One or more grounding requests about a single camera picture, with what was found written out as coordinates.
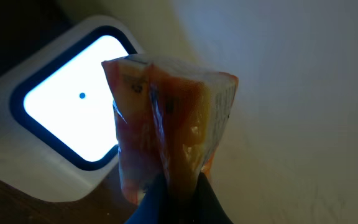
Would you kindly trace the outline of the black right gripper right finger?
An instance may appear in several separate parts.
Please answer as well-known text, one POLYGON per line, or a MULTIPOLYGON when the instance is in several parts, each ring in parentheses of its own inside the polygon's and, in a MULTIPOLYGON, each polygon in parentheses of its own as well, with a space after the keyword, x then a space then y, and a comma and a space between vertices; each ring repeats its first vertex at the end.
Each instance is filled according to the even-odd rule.
POLYGON ((198 176, 194 194, 194 221, 198 224, 233 224, 223 210, 208 178, 204 173, 198 176))

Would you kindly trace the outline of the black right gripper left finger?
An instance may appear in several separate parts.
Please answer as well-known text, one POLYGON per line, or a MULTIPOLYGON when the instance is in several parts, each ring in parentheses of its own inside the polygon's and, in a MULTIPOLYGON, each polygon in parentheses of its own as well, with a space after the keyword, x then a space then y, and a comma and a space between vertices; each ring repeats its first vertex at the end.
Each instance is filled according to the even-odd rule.
POLYGON ((168 203, 169 195, 166 179, 163 174, 159 174, 125 224, 160 224, 168 203))

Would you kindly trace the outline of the orange tissue pack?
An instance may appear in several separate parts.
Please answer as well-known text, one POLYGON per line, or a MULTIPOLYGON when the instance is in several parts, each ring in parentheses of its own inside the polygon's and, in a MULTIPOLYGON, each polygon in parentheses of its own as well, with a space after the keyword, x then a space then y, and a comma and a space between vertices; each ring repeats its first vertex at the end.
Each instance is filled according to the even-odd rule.
POLYGON ((154 55, 104 61, 113 97, 121 191, 139 204, 164 175, 179 202, 208 174, 230 117, 235 75, 154 55))

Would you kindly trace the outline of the white barcode scanner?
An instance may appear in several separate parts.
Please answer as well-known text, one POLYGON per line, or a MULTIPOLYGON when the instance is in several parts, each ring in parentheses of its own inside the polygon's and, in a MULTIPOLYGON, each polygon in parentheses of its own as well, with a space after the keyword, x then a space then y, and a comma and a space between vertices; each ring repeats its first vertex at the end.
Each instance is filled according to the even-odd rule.
POLYGON ((117 19, 93 16, 0 77, 0 181, 47 202, 88 195, 118 162, 102 62, 140 53, 117 19))

